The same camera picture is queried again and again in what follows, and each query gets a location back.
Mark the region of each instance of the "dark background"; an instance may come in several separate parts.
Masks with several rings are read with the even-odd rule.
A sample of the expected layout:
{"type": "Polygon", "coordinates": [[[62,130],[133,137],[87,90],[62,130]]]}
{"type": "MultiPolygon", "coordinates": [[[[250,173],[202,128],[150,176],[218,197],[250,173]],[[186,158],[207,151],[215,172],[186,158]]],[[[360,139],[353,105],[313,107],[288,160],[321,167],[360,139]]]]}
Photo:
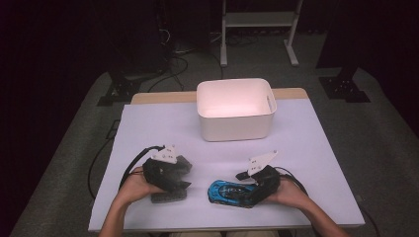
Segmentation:
{"type": "MultiPolygon", "coordinates": [[[[172,29],[174,37],[205,43],[209,31],[219,31],[219,0],[168,2],[159,1],[159,12],[164,14],[157,22],[172,29]],[[184,10],[181,15],[176,14],[179,9],[184,10]]],[[[100,3],[1,3],[1,236],[10,233],[95,80],[116,65],[158,70],[164,56],[164,50],[155,44],[155,50],[161,50],[152,53],[157,57],[150,59],[147,50],[142,56],[132,54],[127,40],[133,36],[124,36],[129,19],[118,15],[124,9],[113,1],[100,3]],[[150,60],[155,63],[141,67],[150,60]]],[[[356,58],[377,78],[385,94],[419,134],[419,39],[415,32],[419,18],[414,4],[413,0],[305,0],[297,30],[304,34],[327,31],[318,67],[341,67],[348,58],[356,58]]],[[[150,22],[143,24],[146,30],[142,31],[152,34],[156,20],[145,16],[153,12],[136,7],[138,17],[150,22]]],[[[293,7],[293,1],[278,4],[274,0],[231,0],[228,5],[231,11],[293,7]]],[[[148,39],[145,36],[148,34],[139,34],[137,40],[148,39]]]]}

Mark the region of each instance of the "black cable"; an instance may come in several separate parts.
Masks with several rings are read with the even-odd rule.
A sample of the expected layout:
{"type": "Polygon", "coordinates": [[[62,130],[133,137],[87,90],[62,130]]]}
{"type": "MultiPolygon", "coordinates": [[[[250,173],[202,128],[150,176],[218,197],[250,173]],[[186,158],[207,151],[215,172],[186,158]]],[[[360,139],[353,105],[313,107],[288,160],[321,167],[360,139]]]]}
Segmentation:
{"type": "Polygon", "coordinates": [[[256,43],[259,41],[258,36],[244,36],[242,32],[239,34],[235,34],[235,31],[231,31],[229,34],[227,34],[225,39],[225,44],[227,46],[233,46],[233,47],[244,47],[248,46],[250,44],[256,43]]]}
{"type": "Polygon", "coordinates": [[[291,176],[293,176],[294,178],[295,178],[295,176],[293,175],[293,173],[291,173],[289,170],[287,170],[286,168],[283,168],[283,167],[274,167],[275,169],[277,169],[277,170],[283,170],[283,171],[285,171],[285,172],[287,172],[287,173],[289,173],[291,176]]]}
{"type": "Polygon", "coordinates": [[[148,151],[150,150],[162,150],[164,149],[164,146],[150,146],[148,148],[143,149],[132,161],[131,163],[128,165],[128,167],[126,167],[126,171],[123,174],[123,178],[121,179],[120,182],[120,187],[119,189],[123,186],[124,182],[126,181],[126,179],[128,178],[130,171],[132,170],[133,166],[139,161],[139,159],[141,159],[145,154],[148,153],[148,151]]]}
{"type": "Polygon", "coordinates": [[[159,84],[160,82],[162,82],[162,81],[164,81],[164,80],[167,80],[167,79],[169,79],[169,78],[172,78],[172,77],[175,77],[175,76],[178,76],[178,75],[180,75],[180,74],[182,74],[183,72],[185,72],[187,69],[188,69],[188,61],[187,60],[185,60],[185,59],[183,59],[183,58],[181,58],[181,57],[173,57],[173,58],[175,58],[175,59],[178,59],[178,60],[181,60],[181,61],[184,61],[185,62],[185,68],[184,69],[182,69],[180,72],[178,72],[178,73],[175,73],[175,74],[171,74],[170,76],[167,76],[167,77],[164,77],[164,78],[162,78],[162,79],[159,79],[157,82],[155,82],[153,85],[151,85],[151,87],[150,88],[148,88],[148,90],[147,90],[147,92],[150,92],[151,91],[151,89],[153,89],[157,84],[159,84]]]}
{"type": "Polygon", "coordinates": [[[213,53],[211,53],[211,52],[208,52],[207,50],[205,50],[205,49],[201,49],[201,48],[193,48],[193,49],[188,49],[188,50],[185,50],[184,52],[180,52],[180,53],[176,53],[177,55],[182,55],[182,56],[184,56],[184,55],[187,55],[187,54],[190,54],[190,53],[193,53],[193,52],[197,52],[197,51],[200,51],[200,52],[203,52],[203,53],[207,53],[207,54],[209,54],[209,55],[211,55],[214,59],[215,59],[215,61],[216,61],[216,63],[217,63],[217,65],[218,65],[218,67],[219,67],[219,71],[221,72],[221,77],[220,77],[220,79],[224,79],[224,71],[223,71],[223,69],[222,69],[222,67],[221,67],[221,63],[219,62],[219,59],[213,54],[213,53]]]}
{"type": "Polygon", "coordinates": [[[91,184],[90,184],[90,177],[91,177],[91,175],[92,175],[92,170],[93,170],[93,166],[94,166],[94,164],[96,163],[96,160],[98,159],[98,157],[99,157],[99,155],[101,154],[101,152],[102,152],[102,150],[106,147],[106,145],[108,145],[108,143],[110,142],[110,141],[112,141],[112,140],[114,140],[115,139],[115,134],[113,134],[113,135],[111,135],[111,133],[113,132],[113,131],[116,131],[116,130],[118,130],[117,128],[116,128],[116,123],[117,122],[120,122],[121,120],[120,119],[115,119],[114,120],[114,122],[112,123],[112,126],[111,126],[111,128],[108,130],[108,133],[107,133],[107,135],[106,135],[106,141],[105,141],[105,143],[102,145],[102,147],[99,149],[99,151],[96,153],[96,155],[95,155],[95,157],[93,158],[93,160],[92,160],[92,163],[90,164],[90,167],[89,167],[89,173],[87,174],[87,187],[88,187],[88,189],[89,189],[89,193],[90,193],[90,196],[92,197],[92,199],[96,199],[96,196],[93,194],[93,191],[92,191],[92,186],[91,186],[91,184]]]}
{"type": "Polygon", "coordinates": [[[280,177],[292,180],[302,190],[302,192],[305,193],[308,196],[308,192],[305,189],[304,185],[298,179],[296,179],[294,176],[292,176],[292,175],[280,175],[280,177]]]}
{"type": "Polygon", "coordinates": [[[174,51],[173,54],[176,56],[185,56],[187,54],[193,53],[195,51],[198,51],[199,49],[197,47],[191,48],[191,49],[186,49],[183,51],[174,51]]]}
{"type": "Polygon", "coordinates": [[[373,227],[374,227],[374,230],[376,231],[376,236],[377,236],[377,237],[380,237],[380,236],[381,236],[381,234],[379,233],[378,226],[377,226],[376,222],[374,221],[374,219],[373,219],[373,218],[371,217],[371,215],[367,212],[367,210],[366,210],[363,206],[361,206],[359,203],[358,203],[358,207],[360,208],[361,212],[363,212],[363,213],[367,216],[367,218],[370,220],[371,224],[372,224],[372,225],[373,225],[373,227]]]}
{"type": "Polygon", "coordinates": [[[172,68],[169,68],[169,70],[170,70],[170,74],[171,74],[171,75],[173,75],[173,77],[174,77],[175,81],[176,81],[176,82],[179,84],[179,86],[181,87],[181,91],[184,91],[185,86],[182,84],[181,80],[179,80],[179,77],[173,73],[172,68]]]}

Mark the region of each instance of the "wooden table edge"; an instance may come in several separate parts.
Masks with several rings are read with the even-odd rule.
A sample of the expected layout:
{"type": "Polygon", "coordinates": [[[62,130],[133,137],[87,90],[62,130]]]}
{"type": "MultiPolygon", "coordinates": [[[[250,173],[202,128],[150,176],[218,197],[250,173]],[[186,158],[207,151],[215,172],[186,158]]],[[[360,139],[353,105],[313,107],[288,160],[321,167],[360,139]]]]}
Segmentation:
{"type": "MultiPolygon", "coordinates": [[[[272,89],[272,92],[277,100],[308,99],[307,93],[302,88],[276,88],[272,89]]],[[[131,104],[189,103],[196,100],[196,91],[137,93],[132,97],[131,104]]]]}

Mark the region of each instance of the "gray carpet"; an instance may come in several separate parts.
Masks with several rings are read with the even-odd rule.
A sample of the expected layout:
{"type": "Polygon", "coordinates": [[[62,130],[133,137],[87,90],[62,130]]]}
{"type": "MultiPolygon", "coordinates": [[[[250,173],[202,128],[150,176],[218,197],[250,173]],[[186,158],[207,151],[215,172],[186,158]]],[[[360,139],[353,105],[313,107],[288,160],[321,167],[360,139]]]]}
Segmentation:
{"type": "MultiPolygon", "coordinates": [[[[381,236],[419,236],[419,140],[407,126],[377,80],[362,69],[354,81],[371,102],[349,104],[329,100],[318,77],[334,76],[339,69],[315,69],[325,35],[296,35],[294,50],[300,63],[291,67],[282,40],[285,37],[259,37],[246,46],[228,47],[228,66],[223,78],[264,78],[273,88],[300,87],[306,90],[353,194],[377,223],[381,236]]],[[[178,50],[187,49],[181,45],[178,50]]],[[[212,48],[219,56],[219,47],[212,48]]],[[[182,56],[188,69],[179,80],[185,91],[194,91],[205,80],[220,79],[221,69],[215,58],[203,52],[182,56]]],[[[184,62],[173,60],[173,72],[184,62]]],[[[146,92],[158,78],[146,81],[146,92]]],[[[106,135],[119,119],[125,103],[97,107],[111,84],[107,73],[91,88],[71,126],[57,148],[37,190],[12,236],[96,236],[89,233],[92,208],[87,177],[96,153],[107,141],[106,135]]],[[[179,91],[173,79],[153,87],[153,92],[179,91]]],[[[105,172],[112,141],[99,154],[92,169],[94,194],[105,172]]],[[[353,236],[376,236],[367,224],[348,231],[353,236]]],[[[313,236],[310,230],[293,231],[295,236],[313,236]]],[[[129,233],[126,236],[146,236],[129,233]]]]}

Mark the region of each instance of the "white storage bin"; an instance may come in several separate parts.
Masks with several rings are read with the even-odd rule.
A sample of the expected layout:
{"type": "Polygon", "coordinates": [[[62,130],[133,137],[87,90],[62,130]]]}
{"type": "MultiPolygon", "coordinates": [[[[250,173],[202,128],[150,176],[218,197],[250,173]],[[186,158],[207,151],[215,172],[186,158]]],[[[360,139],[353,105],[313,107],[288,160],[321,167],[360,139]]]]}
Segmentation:
{"type": "Polygon", "coordinates": [[[197,104],[201,134],[207,141],[266,137],[277,110],[271,86],[260,78],[202,82],[197,104]]]}

